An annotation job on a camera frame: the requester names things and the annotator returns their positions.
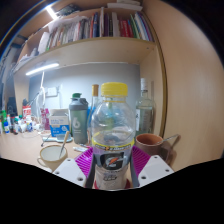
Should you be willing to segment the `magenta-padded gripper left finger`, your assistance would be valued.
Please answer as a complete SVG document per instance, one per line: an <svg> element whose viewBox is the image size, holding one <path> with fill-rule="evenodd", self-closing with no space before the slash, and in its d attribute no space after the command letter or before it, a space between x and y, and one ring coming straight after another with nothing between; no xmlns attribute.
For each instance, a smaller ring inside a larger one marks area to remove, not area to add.
<svg viewBox="0 0 224 224"><path fill-rule="evenodd" d="M78 186L92 188L95 176L93 149L89 148L74 159L67 158L53 174Z"/></svg>

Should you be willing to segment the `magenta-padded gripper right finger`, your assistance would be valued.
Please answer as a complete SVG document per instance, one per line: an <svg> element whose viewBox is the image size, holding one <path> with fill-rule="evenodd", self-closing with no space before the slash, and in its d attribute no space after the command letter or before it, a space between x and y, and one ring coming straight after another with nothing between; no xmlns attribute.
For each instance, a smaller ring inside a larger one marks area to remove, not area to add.
<svg viewBox="0 0 224 224"><path fill-rule="evenodd" d="M130 170L134 188L146 186L173 173L159 155L150 156L136 146L132 149Z"/></svg>

